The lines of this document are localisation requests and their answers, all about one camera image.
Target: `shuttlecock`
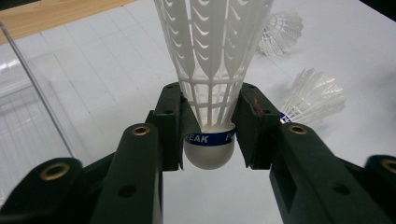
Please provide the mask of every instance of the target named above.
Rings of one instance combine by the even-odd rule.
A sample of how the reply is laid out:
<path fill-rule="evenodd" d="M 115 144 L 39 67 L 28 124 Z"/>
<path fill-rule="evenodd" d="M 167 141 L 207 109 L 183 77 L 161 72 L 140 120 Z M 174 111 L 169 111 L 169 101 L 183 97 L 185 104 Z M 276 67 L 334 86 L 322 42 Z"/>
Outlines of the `shuttlecock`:
<path fill-rule="evenodd" d="M 303 30 L 303 19 L 292 11 L 270 15 L 260 40 L 260 51 L 266 56 L 283 55 L 297 43 Z"/>
<path fill-rule="evenodd" d="M 202 134 L 185 138 L 195 166 L 216 169 L 233 155 L 239 91 L 274 0 L 155 0 L 180 88 Z"/>
<path fill-rule="evenodd" d="M 347 98 L 334 78 L 309 69 L 294 80 L 289 97 L 283 105 L 281 121 L 307 123 L 340 112 Z"/>

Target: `white surface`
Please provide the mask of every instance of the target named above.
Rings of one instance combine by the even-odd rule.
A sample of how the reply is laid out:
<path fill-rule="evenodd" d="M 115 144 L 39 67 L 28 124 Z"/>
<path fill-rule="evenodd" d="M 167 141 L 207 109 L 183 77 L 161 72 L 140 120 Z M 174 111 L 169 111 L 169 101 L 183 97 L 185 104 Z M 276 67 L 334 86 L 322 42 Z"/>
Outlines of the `white surface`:
<path fill-rule="evenodd" d="M 300 71 L 324 71 L 345 89 L 346 109 L 310 126 L 358 165 L 373 154 L 396 156 L 395 22 L 358 0 L 276 0 L 273 12 L 291 9 L 304 19 L 303 36 L 282 57 L 256 55 L 246 82 L 281 105 Z M 151 0 L 17 43 L 56 91 L 85 164 L 115 150 L 122 131 L 142 122 L 162 87 L 177 80 Z M 281 223 L 268 172 L 245 169 L 238 148 L 215 171 L 184 162 L 185 171 L 164 174 L 164 223 Z"/>

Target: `brass screw hole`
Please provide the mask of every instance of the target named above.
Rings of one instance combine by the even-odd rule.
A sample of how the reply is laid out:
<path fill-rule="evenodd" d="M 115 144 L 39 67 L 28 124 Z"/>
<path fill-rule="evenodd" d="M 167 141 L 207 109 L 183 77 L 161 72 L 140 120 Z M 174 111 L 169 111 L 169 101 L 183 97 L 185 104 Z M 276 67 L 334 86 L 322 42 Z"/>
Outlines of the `brass screw hole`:
<path fill-rule="evenodd" d="M 40 173 L 40 178 L 45 181 L 58 179 L 64 176 L 65 174 L 67 174 L 69 170 L 70 170 L 70 166 L 67 163 L 64 163 L 62 161 L 57 162 L 44 169 Z"/>
<path fill-rule="evenodd" d="M 396 174 L 396 161 L 390 159 L 384 159 L 381 161 L 383 167 L 387 170 L 391 171 L 392 173 Z"/>
<path fill-rule="evenodd" d="M 308 133 L 308 130 L 306 128 L 298 126 L 298 125 L 289 126 L 289 131 L 291 131 L 292 133 L 297 133 L 297 134 L 306 134 L 306 133 Z"/>
<path fill-rule="evenodd" d="M 136 127 L 132 130 L 132 134 L 137 136 L 146 135 L 147 133 L 149 133 L 149 127 L 145 126 Z"/>

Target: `shuttlecock blue band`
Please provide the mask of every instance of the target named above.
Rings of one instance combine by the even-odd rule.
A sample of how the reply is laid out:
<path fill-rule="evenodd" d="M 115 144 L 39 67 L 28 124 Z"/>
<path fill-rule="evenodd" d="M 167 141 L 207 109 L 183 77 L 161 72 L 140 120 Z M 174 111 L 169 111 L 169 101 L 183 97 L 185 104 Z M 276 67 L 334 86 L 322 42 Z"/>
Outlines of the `shuttlecock blue band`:
<path fill-rule="evenodd" d="M 285 115 L 284 113 L 280 113 L 280 118 L 285 121 L 285 123 L 289 123 L 291 122 L 291 119 L 289 119 L 289 117 L 287 115 Z"/>
<path fill-rule="evenodd" d="M 224 133 L 192 133 L 184 138 L 184 141 L 203 147 L 216 147 L 229 144 L 233 141 L 235 129 Z"/>

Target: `shuttlecock cork base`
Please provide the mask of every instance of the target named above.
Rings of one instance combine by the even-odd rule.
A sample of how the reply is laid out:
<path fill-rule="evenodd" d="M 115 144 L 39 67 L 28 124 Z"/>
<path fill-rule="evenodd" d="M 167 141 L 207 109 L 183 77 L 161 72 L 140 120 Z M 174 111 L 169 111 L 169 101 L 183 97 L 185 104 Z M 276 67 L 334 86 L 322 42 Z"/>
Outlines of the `shuttlecock cork base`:
<path fill-rule="evenodd" d="M 184 139 L 184 152 L 198 168 L 220 168 L 233 155 L 235 128 L 222 133 L 196 133 Z"/>

